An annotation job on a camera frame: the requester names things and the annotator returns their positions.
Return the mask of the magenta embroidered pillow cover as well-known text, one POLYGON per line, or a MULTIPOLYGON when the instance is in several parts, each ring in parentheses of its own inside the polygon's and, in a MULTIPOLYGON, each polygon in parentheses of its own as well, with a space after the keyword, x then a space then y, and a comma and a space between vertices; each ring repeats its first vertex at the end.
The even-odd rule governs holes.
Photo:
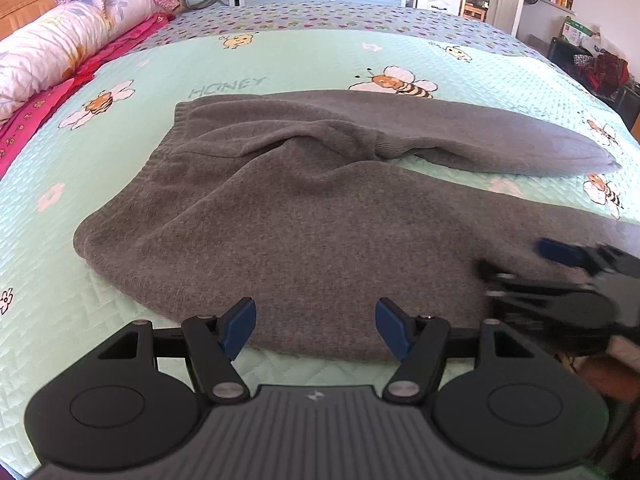
POLYGON ((174 14, 156 12, 129 32, 114 39, 101 50, 82 62, 75 73, 60 84, 32 96, 1 127, 0 176, 4 177, 37 130, 80 88, 92 81, 98 69, 126 55, 149 36, 167 26, 174 14))

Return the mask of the mint green quilted bedspread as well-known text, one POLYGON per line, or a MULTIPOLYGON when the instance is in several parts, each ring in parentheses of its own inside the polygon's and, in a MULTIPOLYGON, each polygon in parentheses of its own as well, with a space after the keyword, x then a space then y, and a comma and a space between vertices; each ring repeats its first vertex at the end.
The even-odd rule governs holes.
POLYGON ((441 100, 500 107, 572 128, 608 148, 620 170, 609 203, 582 177, 491 176, 439 169, 414 156, 402 168, 535 202, 634 222, 639 148, 620 115, 537 52, 477 22, 410 34, 304 26, 152 47, 102 66, 28 141, 1 180, 1 463, 25 477, 38 465, 23 425, 28 400, 95 344, 149 311, 76 255, 88 214, 141 169, 174 120, 201 96, 344 90, 387 67, 431 81, 441 100))

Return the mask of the floral rolled duvet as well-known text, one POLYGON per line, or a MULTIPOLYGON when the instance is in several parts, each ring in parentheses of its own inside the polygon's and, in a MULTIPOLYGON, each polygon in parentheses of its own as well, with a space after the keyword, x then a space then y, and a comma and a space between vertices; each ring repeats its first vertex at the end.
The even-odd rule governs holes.
POLYGON ((1 41, 1 120, 160 8, 152 0, 70 0, 1 41))

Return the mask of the grey knit trousers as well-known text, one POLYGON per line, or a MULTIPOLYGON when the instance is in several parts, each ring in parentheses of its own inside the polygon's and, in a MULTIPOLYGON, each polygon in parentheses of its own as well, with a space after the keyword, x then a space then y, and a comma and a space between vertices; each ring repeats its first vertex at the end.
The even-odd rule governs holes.
POLYGON ((183 102, 141 171, 78 226, 74 247, 139 304, 183 321, 239 299, 255 347, 382 360, 375 303, 475 326, 478 260, 543 280, 541 237, 638 252, 639 229, 397 165, 581 178, 616 167, 593 140, 498 108, 367 91, 183 102))

